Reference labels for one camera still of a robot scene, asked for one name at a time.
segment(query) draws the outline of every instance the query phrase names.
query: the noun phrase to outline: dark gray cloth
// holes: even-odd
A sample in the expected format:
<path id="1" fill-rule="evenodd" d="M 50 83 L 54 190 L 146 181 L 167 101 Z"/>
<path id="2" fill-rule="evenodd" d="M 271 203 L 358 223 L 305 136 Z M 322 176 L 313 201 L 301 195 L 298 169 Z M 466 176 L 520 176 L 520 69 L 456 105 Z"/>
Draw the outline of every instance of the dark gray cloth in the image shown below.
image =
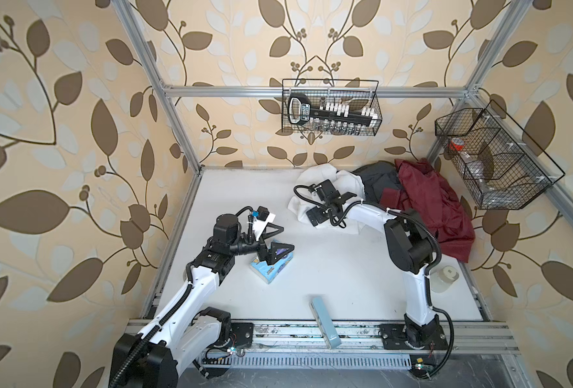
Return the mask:
<path id="1" fill-rule="evenodd" d="M 366 200 L 379 203 L 385 188 L 403 189 L 396 167 L 389 161 L 380 160 L 372 165 L 362 166 L 353 171 L 353 174 L 362 179 Z"/>

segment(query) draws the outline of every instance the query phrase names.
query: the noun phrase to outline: white tabletop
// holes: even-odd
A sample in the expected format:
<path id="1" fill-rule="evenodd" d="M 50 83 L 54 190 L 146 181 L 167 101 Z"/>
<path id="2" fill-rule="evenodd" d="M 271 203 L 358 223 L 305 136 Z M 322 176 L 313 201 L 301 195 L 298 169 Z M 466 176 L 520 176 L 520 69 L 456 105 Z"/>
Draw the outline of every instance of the white tabletop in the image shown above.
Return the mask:
<path id="1" fill-rule="evenodd" d="M 297 169 L 206 170 L 158 309 L 183 285 L 185 266 L 212 236 L 218 215 L 236 213 L 244 206 L 265 206 L 276 214 L 274 223 L 284 227 L 275 238 L 295 245 L 293 259 L 267 284 L 251 270 L 254 254 L 237 256 L 205 307 L 228 311 L 233 319 L 313 319 L 309 301 L 321 295 L 334 320 L 402 320 L 406 302 L 401 271 L 388 256 L 385 236 L 369 227 L 359 235 L 346 235 L 297 221 L 286 206 L 300 173 Z M 242 225 L 246 216 L 240 217 Z M 446 310 L 453 320 L 482 320 L 457 260 L 444 255 L 440 265 L 454 266 L 461 276 L 444 293 L 432 292 L 433 305 Z"/>

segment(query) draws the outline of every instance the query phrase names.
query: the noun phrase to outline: wire mesh basket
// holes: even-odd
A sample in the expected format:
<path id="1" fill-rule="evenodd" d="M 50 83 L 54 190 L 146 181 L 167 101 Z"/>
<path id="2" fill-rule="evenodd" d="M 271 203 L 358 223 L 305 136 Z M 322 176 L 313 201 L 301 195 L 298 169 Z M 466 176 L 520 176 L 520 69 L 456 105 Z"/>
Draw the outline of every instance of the wire mesh basket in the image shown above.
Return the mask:
<path id="1" fill-rule="evenodd" d="M 516 140 L 502 126 L 521 129 Z M 495 101 L 465 108 L 435 121 L 444 157 L 453 162 L 479 209 L 519 210 L 560 180 L 565 172 Z M 551 171 L 542 167 L 545 162 Z"/>
<path id="2" fill-rule="evenodd" d="M 371 80 L 283 79 L 282 131 L 375 136 L 383 120 L 378 85 Z"/>

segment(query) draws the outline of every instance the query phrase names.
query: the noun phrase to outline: wallpaper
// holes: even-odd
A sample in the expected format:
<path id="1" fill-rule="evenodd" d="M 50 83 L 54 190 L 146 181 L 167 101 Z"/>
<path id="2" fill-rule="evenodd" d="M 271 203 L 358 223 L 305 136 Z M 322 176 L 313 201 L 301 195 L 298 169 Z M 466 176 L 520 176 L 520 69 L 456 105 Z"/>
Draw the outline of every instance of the wallpaper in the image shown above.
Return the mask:
<path id="1" fill-rule="evenodd" d="M 533 2 L 481 93 L 525 126 L 573 194 L 573 0 Z M 533 382 L 573 388 L 573 228 L 545 196 L 523 210 L 478 210 L 452 163 L 442 174 L 473 217 L 469 266 L 494 319 L 508 322 Z"/>
<path id="2" fill-rule="evenodd" d="M 275 100 L 183 97 L 175 103 L 198 160 L 215 167 L 357 167 L 420 159 L 435 142 L 435 119 L 451 109 L 448 99 L 380 99 L 376 136 L 340 136 L 282 128 Z"/>
<path id="3" fill-rule="evenodd" d="M 166 84 L 462 86 L 504 0 L 131 0 Z"/>
<path id="4" fill-rule="evenodd" d="M 191 180 L 99 3 L 0 1 L 0 387 L 106 384 Z"/>

